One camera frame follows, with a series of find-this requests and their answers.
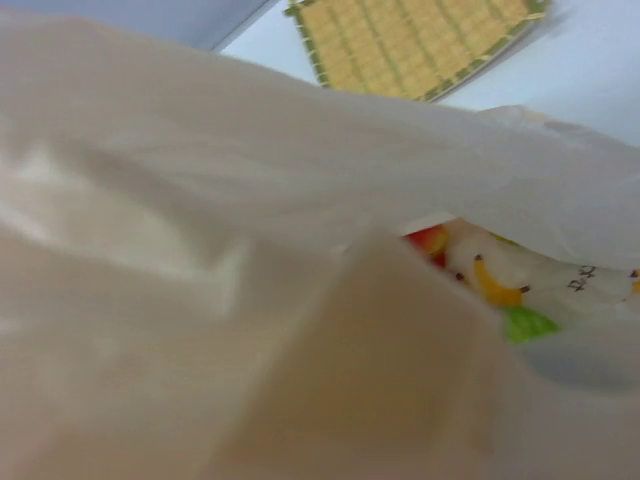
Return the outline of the translucent printed plastic bag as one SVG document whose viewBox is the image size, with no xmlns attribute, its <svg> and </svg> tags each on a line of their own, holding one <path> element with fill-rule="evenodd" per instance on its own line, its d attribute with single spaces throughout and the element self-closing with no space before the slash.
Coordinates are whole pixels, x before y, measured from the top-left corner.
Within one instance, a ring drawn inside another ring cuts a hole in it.
<svg viewBox="0 0 640 480">
<path fill-rule="evenodd" d="M 401 239 L 639 263 L 639 151 L 1 13 L 5 479 L 635 479 L 639 310 L 514 348 Z"/>
</svg>

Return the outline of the green fake apple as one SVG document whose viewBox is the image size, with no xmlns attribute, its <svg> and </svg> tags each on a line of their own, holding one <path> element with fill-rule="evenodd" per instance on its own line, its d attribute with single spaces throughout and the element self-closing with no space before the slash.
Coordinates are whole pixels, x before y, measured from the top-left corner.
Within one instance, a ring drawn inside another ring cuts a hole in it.
<svg viewBox="0 0 640 480">
<path fill-rule="evenodd" d="M 522 306 L 503 307 L 504 334 L 514 344 L 556 333 L 560 327 L 547 316 Z"/>
</svg>

